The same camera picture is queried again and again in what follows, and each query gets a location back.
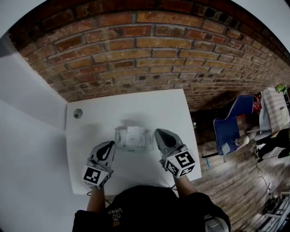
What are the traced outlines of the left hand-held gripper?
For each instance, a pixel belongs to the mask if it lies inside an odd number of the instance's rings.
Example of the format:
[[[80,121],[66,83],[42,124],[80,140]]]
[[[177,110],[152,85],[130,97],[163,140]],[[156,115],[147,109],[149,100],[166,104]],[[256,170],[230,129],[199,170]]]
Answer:
[[[111,168],[116,144],[114,141],[103,142],[94,147],[83,167],[82,181],[88,186],[102,189],[114,172]]]

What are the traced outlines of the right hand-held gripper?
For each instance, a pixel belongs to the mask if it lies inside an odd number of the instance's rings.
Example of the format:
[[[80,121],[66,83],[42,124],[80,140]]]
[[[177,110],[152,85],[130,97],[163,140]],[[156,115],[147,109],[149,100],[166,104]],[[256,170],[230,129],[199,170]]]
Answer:
[[[192,172],[196,162],[192,150],[188,149],[181,138],[166,129],[155,130],[155,140],[161,152],[159,161],[166,171],[175,178],[180,178]]]

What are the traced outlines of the white wet wipes pack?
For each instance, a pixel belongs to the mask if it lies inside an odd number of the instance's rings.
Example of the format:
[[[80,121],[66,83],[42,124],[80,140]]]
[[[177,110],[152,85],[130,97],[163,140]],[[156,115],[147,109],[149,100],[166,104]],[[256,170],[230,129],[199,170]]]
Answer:
[[[138,126],[115,129],[115,142],[119,150],[125,152],[146,152],[154,150],[153,131]]]

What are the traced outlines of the person's right forearm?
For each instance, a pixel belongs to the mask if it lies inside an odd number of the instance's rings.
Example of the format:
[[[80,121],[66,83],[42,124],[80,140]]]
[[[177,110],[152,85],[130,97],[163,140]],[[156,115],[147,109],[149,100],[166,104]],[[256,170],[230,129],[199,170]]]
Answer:
[[[180,198],[198,192],[186,175],[179,178],[174,177],[174,182]]]

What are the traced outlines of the person's left forearm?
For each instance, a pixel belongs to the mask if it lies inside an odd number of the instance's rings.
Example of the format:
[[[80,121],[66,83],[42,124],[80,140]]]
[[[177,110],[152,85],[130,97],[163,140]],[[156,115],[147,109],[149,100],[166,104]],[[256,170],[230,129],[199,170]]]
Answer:
[[[105,211],[105,209],[106,205],[105,205],[104,188],[101,189],[92,188],[91,196],[89,198],[89,202],[87,205],[87,211],[101,213]]]

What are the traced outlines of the person's black shirt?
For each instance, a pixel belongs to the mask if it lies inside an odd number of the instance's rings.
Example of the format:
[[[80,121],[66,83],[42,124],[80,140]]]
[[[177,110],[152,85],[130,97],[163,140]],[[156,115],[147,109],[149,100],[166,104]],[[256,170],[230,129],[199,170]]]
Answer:
[[[115,196],[101,213],[79,210],[72,232],[205,232],[204,216],[229,217],[209,196],[179,198],[170,188],[135,186]]]

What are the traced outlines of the blue chair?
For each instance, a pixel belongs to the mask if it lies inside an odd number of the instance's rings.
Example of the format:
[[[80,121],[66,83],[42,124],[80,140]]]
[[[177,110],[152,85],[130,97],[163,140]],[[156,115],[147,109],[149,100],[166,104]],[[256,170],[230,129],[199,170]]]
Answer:
[[[229,154],[234,153],[238,147],[235,146],[235,139],[240,138],[240,132],[237,122],[237,117],[240,115],[249,115],[253,112],[253,98],[254,95],[238,96],[231,103],[227,104],[228,110],[223,111],[227,115],[222,118],[215,118],[213,120],[213,129],[217,152],[205,155],[202,158],[210,158],[214,156],[223,156],[221,146],[225,143],[231,148]]]

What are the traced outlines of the beige bottle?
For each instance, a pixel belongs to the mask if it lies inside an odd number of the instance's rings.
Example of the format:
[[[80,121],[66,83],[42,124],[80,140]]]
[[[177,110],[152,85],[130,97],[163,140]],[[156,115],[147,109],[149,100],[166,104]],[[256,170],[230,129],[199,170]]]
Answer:
[[[249,143],[249,137],[244,135],[240,138],[235,139],[235,146],[240,147]]]

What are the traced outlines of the pale blue cloth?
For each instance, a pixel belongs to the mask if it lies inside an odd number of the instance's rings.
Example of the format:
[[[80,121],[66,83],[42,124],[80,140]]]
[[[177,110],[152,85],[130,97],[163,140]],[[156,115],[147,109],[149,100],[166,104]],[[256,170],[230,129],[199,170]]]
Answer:
[[[266,106],[263,106],[259,114],[259,129],[262,132],[271,132],[271,122]]]

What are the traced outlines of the red bag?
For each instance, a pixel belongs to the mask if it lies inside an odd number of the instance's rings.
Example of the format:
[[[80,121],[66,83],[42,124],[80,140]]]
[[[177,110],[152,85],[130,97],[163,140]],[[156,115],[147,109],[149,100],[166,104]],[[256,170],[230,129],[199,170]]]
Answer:
[[[260,111],[262,109],[261,94],[255,95],[253,98],[253,112]]]

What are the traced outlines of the checkered cloth covered table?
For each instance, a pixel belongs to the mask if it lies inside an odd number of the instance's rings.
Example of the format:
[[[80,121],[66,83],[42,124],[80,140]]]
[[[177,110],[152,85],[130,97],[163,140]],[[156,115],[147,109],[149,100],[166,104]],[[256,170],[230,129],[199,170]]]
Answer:
[[[262,106],[267,107],[272,134],[285,129],[290,124],[289,111],[282,93],[268,87],[261,91],[261,103]]]

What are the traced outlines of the grey metal rack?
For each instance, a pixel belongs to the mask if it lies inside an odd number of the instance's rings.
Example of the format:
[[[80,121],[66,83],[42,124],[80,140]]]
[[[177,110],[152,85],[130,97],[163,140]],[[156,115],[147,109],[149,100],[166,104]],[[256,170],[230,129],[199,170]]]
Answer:
[[[290,223],[290,190],[268,201],[257,232],[283,232]]]

